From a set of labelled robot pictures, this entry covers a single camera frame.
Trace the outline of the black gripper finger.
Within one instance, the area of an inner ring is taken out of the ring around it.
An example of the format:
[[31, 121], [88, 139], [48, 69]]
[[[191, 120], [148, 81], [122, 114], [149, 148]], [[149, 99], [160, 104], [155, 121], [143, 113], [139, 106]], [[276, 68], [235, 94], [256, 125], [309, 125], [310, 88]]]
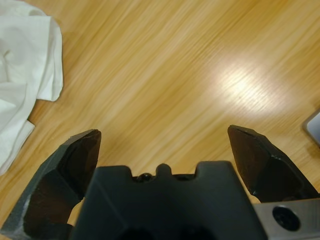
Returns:
[[1, 227], [12, 240], [67, 240], [68, 219], [84, 198], [97, 166], [102, 134], [97, 129], [70, 137], [33, 175]]
[[230, 125], [227, 133], [238, 173], [260, 202], [319, 198], [304, 174], [266, 136], [237, 125]]

